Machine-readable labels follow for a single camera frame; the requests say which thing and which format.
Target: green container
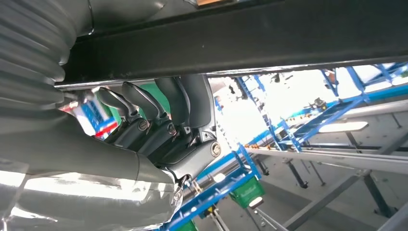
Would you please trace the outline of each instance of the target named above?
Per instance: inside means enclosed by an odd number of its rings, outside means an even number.
[[[255,177],[252,177],[249,181],[232,191],[229,195],[231,196],[231,199],[238,203],[242,208],[247,208],[251,201],[264,194],[265,191],[262,188],[262,185]]]
[[[197,227],[194,224],[194,221],[189,221],[187,224],[184,224],[177,231],[198,231]]]

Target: screw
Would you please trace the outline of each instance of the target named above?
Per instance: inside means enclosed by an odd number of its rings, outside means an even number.
[[[138,128],[139,128],[140,131],[144,131],[144,130],[147,129],[148,126],[149,126],[149,123],[148,123],[146,120],[142,120],[142,121],[139,123]]]
[[[221,145],[219,145],[218,142],[214,142],[211,145],[211,155],[213,155],[213,157],[217,157],[221,154]]]
[[[181,193],[177,192],[176,194],[174,194],[174,200],[178,201],[181,198]]]
[[[167,131],[171,135],[175,135],[177,133],[176,127],[174,126],[174,124],[169,124],[167,127]]]

